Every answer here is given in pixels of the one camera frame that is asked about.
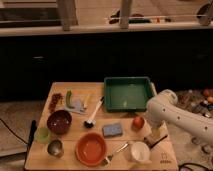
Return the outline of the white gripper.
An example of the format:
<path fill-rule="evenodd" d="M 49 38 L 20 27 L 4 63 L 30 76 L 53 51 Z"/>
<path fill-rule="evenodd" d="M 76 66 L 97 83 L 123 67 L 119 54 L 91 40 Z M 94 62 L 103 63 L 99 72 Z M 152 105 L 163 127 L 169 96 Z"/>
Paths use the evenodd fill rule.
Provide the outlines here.
<path fill-rule="evenodd" d="M 160 139 L 163 136 L 162 124 L 156 124 L 154 122 L 149 123 L 151 128 L 151 137 L 153 139 Z"/>

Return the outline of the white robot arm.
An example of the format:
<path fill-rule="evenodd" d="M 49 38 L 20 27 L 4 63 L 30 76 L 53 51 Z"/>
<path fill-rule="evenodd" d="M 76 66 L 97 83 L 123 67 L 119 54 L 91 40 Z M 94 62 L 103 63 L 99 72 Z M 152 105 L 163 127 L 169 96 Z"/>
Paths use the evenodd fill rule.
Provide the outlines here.
<path fill-rule="evenodd" d="M 213 146 L 213 119 L 183 110 L 177 102 L 177 95 L 169 89 L 149 99 L 146 113 L 150 126 L 157 129 L 167 121 Z"/>

